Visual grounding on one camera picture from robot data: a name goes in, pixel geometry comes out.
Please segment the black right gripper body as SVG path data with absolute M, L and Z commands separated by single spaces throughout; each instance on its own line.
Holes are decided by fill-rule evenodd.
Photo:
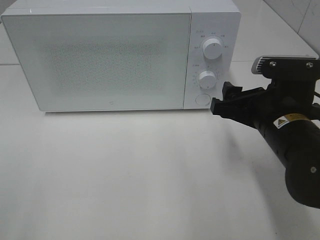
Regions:
M 314 120 L 320 106 L 313 102 L 313 84 L 269 85 L 241 91 L 232 97 L 232 119 L 257 129 L 265 140 L 307 140 L 320 135 Z

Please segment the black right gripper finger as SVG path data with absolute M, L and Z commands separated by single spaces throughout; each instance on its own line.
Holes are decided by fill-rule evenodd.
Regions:
M 234 117 L 234 107 L 228 102 L 213 98 L 211 101 L 210 110 L 213 115 L 220 116 L 224 119 L 232 119 Z
M 238 93 L 243 90 L 242 86 L 235 86 L 229 81 L 225 81 L 222 87 L 222 99 L 224 101 L 233 99 Z

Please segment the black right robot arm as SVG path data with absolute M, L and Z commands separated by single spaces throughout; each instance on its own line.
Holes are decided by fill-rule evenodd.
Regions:
M 320 61 L 315 57 L 264 55 L 251 71 L 270 80 L 266 87 L 243 90 L 226 81 L 222 99 L 214 98 L 213 115 L 259 131 L 285 167 L 285 184 L 298 203 L 320 206 L 320 118 L 316 82 Z

